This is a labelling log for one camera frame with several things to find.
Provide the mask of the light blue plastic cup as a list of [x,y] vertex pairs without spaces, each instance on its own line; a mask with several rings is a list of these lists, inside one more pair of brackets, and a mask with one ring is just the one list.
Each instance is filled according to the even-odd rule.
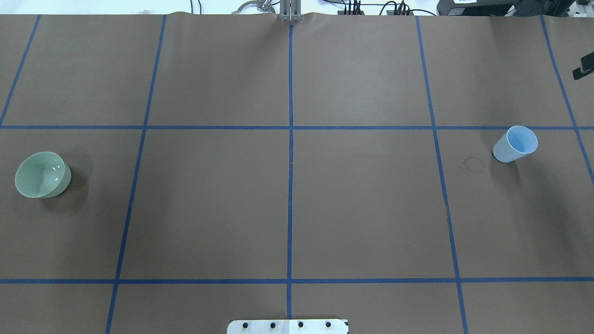
[[516,125],[507,129],[493,146],[492,154],[497,161],[510,163],[537,150],[538,139],[531,129]]

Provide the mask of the aluminium frame post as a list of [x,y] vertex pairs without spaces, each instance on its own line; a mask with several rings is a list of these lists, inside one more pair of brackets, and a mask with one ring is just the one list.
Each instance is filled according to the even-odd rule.
[[279,19],[283,22],[297,23],[302,19],[301,0],[280,0]]

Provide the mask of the green bowl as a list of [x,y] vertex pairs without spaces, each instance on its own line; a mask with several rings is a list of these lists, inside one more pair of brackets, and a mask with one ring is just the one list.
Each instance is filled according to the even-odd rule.
[[71,169],[54,152],[39,152],[28,157],[17,169],[17,191],[31,199],[48,199],[62,194],[71,181]]

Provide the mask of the brown paper table mat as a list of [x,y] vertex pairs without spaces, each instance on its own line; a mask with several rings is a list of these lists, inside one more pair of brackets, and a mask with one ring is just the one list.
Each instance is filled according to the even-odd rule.
[[[2,15],[1,332],[591,334],[592,51],[592,18]],[[39,152],[56,197],[15,186]]]

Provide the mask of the black box on bench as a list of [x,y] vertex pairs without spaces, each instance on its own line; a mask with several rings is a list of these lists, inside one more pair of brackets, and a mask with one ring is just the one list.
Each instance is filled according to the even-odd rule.
[[441,16],[505,16],[515,0],[439,0],[436,9]]

